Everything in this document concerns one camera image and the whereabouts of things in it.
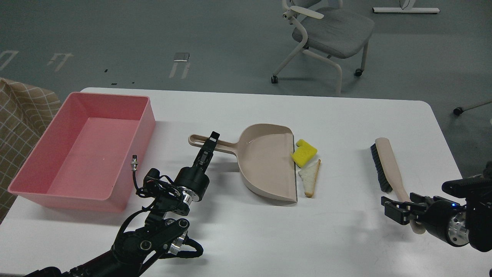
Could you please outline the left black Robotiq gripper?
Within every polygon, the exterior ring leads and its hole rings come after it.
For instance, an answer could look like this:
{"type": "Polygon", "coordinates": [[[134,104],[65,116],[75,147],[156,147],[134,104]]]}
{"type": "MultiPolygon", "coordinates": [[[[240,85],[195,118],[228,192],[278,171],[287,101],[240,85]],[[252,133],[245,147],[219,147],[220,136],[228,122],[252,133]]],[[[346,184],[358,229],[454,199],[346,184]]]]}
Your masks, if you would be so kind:
{"type": "Polygon", "coordinates": [[[214,155],[220,134],[212,131],[208,140],[200,148],[193,167],[184,167],[174,180],[174,185],[183,193],[183,203],[200,202],[208,188],[209,177],[206,170],[214,155]]]}

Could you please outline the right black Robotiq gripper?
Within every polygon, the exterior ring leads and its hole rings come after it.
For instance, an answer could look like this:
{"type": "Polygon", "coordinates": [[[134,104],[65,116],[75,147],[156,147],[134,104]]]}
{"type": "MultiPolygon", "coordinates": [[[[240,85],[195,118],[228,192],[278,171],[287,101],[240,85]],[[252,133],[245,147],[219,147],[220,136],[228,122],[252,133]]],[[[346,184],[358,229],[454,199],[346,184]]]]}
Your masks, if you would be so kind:
{"type": "MultiPolygon", "coordinates": [[[[411,192],[411,202],[425,207],[418,211],[415,221],[436,238],[453,247],[463,247],[469,244],[469,230],[466,228],[466,205],[460,205],[443,197],[421,196],[411,192]]],[[[399,202],[388,197],[381,197],[384,215],[389,219],[407,225],[414,219],[411,202],[399,202]]]]}

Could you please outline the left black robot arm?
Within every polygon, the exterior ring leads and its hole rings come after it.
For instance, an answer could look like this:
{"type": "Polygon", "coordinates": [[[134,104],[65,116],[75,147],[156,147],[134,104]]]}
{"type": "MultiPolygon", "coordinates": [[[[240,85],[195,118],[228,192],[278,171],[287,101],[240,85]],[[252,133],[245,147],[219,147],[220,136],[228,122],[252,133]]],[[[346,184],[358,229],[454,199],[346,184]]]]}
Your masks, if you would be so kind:
{"type": "Polygon", "coordinates": [[[188,236],[186,216],[190,205],[203,199],[209,185],[206,170],[214,155],[219,133],[204,139],[193,165],[182,168],[177,177],[160,175],[152,168],[142,187],[136,182],[137,156],[132,157],[132,173],[137,196],[153,202],[130,215],[118,230],[109,251],[61,272],[46,267],[30,277],[140,277],[158,259],[190,259],[202,256],[203,247],[188,236]]]}

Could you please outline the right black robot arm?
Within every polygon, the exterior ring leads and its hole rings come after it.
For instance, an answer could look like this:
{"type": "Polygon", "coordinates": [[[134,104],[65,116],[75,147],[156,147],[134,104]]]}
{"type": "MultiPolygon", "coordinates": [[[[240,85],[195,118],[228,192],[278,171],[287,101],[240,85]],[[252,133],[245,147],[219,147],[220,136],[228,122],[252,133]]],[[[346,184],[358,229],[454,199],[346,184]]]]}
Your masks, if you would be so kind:
{"type": "Polygon", "coordinates": [[[397,201],[381,197],[384,214],[401,224],[411,224],[420,232],[439,238],[452,247],[471,245],[478,251],[491,250],[491,161],[480,175],[450,180],[442,191],[464,199],[465,205],[440,196],[411,193],[409,200],[397,201]]]}

